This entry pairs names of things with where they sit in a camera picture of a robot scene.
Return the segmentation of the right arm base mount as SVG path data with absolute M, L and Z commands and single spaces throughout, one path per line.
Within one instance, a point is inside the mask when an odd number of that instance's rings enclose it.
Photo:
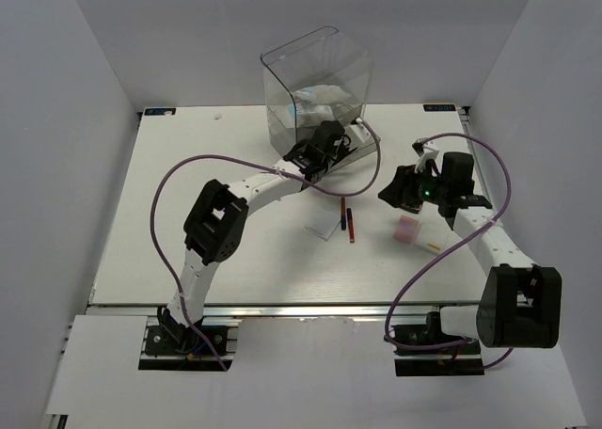
M 395 325 L 389 336 L 399 344 L 417 349 L 394 347 L 397 377 L 455 377 L 484 375 L 481 347 L 478 342 L 433 348 L 426 324 Z

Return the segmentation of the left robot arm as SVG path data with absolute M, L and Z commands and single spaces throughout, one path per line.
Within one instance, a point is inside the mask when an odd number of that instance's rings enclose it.
M 237 183 L 208 181 L 200 191 L 184 230 L 184 263 L 178 292 L 158 311 L 166 341 L 187 353 L 198 344 L 205 300 L 220 263 L 241 244 L 246 220 L 261 208 L 320 181 L 350 153 L 350 140 L 337 121 L 325 121 L 312 137 L 293 146 L 272 173 L 262 171 Z

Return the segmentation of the red lip gloss tube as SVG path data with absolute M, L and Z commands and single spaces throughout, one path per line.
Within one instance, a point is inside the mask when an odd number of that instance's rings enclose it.
M 347 220 L 346 220 L 346 200 L 345 198 L 341 198 L 341 230 L 347 230 Z

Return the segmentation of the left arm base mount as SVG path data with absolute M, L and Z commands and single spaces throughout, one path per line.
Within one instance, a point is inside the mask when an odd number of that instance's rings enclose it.
M 157 318 L 150 318 L 143 335 L 138 370 L 224 373 L 234 360 L 239 324 L 240 320 L 232 318 L 209 317 L 200 327 L 226 367 L 223 369 L 211 347 L 196 332 L 192 332 L 187 341 L 177 343 L 159 325 Z

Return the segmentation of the clear acrylic organizer with drawers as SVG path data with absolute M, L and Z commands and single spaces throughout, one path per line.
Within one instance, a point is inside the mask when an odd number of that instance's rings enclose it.
M 323 26 L 260 55 L 269 141 L 283 156 L 324 121 L 345 129 L 350 152 L 340 169 L 376 152 L 364 116 L 372 80 L 370 54 L 334 26 Z

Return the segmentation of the dark lip gloss tube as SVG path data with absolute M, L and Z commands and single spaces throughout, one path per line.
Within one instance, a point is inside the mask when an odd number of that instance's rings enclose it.
M 347 230 L 348 230 L 348 235 L 349 235 L 349 242 L 350 242 L 350 244 L 354 244 L 356 241 L 355 227 L 354 227 L 353 212 L 350 207 L 346 208 L 346 222 L 347 222 Z

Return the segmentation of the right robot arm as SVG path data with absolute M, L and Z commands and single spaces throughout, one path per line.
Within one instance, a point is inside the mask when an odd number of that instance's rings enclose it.
M 470 154 L 447 152 L 441 170 L 434 164 L 428 159 L 420 166 L 397 167 L 378 197 L 413 213 L 425 202 L 435 205 L 451 230 L 467 241 L 486 283 L 478 304 L 429 312 L 420 344 L 438 353 L 461 340 L 499 348 L 554 347 L 560 332 L 560 273 L 524 254 L 495 220 L 488 199 L 475 194 Z

